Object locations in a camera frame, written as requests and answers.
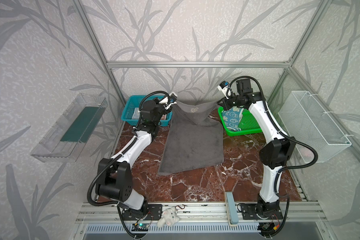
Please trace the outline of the teal plastic basket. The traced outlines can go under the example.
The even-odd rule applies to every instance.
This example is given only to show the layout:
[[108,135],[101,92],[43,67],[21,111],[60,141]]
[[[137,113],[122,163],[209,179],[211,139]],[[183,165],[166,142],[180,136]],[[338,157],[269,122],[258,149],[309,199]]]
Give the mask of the teal plastic basket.
[[[139,108],[140,102],[143,100],[145,95],[133,95],[131,96],[127,104],[122,112],[121,120],[127,122],[131,126],[136,126],[138,123],[138,120],[132,120],[131,117],[133,115],[134,109]],[[172,119],[173,113],[170,112],[166,115],[166,117],[162,117],[160,121],[160,125],[162,127],[166,127],[169,125],[170,120]]]

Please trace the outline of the clear plastic wall bin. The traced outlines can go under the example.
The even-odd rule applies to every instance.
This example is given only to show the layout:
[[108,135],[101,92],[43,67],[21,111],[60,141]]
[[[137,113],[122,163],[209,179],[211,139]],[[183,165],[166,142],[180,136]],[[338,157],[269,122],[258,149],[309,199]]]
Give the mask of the clear plastic wall bin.
[[31,156],[43,163],[74,163],[108,107],[105,97],[78,94]]

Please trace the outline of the green plastic basket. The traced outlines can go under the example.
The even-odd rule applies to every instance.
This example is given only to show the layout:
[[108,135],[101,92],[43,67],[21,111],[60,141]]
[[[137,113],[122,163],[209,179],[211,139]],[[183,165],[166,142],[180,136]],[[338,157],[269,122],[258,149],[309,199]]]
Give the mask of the green plastic basket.
[[258,122],[256,121],[255,117],[250,113],[249,110],[246,110],[246,109],[244,109],[244,111],[243,111],[243,118],[241,121],[241,127],[243,128],[243,130],[239,131],[239,132],[229,131],[223,121],[223,117],[222,117],[223,110],[224,110],[223,107],[219,107],[218,114],[219,114],[219,117],[223,124],[223,128],[226,131],[228,136],[235,137],[235,136],[257,134],[257,133],[263,132],[262,129],[260,128]]

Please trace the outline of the white plush toy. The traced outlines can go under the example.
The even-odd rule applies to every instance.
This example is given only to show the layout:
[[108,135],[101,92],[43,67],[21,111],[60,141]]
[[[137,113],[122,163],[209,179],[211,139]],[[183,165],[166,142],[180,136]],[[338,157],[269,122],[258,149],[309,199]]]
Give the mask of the white plush toy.
[[176,208],[171,207],[163,211],[162,217],[157,222],[157,227],[162,228],[164,226],[171,227],[178,223],[180,218],[177,216]]

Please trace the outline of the grey towel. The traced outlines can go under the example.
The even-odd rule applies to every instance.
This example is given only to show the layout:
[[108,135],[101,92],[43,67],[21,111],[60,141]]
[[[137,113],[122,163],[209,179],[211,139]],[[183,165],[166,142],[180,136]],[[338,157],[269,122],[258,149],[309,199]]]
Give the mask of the grey towel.
[[158,175],[167,176],[223,163],[223,126],[209,118],[217,107],[215,102],[196,106],[178,102],[174,105]]

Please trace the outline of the green lit circuit board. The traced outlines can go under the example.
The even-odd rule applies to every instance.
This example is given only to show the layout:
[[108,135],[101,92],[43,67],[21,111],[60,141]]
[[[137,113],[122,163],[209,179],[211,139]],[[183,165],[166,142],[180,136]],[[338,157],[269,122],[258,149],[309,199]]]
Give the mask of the green lit circuit board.
[[146,223],[135,223],[132,224],[131,231],[132,232],[148,232],[149,231],[150,224]]

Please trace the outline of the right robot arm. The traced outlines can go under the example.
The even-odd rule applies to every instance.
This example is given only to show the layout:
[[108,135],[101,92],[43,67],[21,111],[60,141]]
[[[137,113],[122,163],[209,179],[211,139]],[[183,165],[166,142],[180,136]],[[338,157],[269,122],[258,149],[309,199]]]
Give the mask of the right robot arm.
[[[258,80],[250,76],[240,76],[229,83],[221,82],[218,90],[224,96],[218,101],[218,105],[225,111],[233,107],[249,110],[265,136],[266,145],[259,152],[264,171],[258,200],[255,205],[242,207],[241,210],[266,220],[280,213],[279,187],[282,173],[310,167],[318,161],[319,156],[313,147],[288,136],[270,111],[263,90],[254,92],[251,82],[259,84]],[[287,161],[291,158],[296,145],[306,148],[313,154],[313,159],[304,165],[288,167]]]

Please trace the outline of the printed rabbit towel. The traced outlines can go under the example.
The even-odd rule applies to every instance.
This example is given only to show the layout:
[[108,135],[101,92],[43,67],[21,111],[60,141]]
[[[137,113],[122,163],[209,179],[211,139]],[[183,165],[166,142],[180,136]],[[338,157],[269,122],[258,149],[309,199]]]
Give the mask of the printed rabbit towel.
[[139,110],[139,108],[135,108],[131,119],[138,120],[139,117],[140,117],[140,110]]

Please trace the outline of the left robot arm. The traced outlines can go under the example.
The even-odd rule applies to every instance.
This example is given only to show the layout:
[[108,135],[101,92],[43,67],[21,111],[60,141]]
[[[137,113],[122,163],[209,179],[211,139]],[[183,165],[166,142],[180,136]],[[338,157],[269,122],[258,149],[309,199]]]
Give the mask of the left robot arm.
[[143,150],[157,136],[162,116],[171,113],[177,98],[174,92],[155,91],[142,99],[131,140],[110,159],[99,162],[98,173],[87,192],[90,205],[117,205],[141,215],[147,214],[147,200],[133,188],[132,168]]

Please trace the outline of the teal patterned towel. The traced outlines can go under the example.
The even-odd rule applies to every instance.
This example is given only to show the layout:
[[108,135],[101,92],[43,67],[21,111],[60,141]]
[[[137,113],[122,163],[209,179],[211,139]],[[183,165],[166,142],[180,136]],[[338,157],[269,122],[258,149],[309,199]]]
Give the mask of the teal patterned towel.
[[233,107],[228,111],[222,111],[224,124],[229,131],[239,132],[243,130],[241,127],[243,111],[244,109],[238,107]]

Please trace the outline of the grey blue sponge block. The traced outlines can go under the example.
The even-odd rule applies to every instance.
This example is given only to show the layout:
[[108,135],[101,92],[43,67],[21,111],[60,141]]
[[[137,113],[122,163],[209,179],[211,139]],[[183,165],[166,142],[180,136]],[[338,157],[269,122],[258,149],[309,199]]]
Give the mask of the grey blue sponge block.
[[225,192],[225,206],[229,225],[231,227],[237,226],[239,224],[239,217],[232,192]]

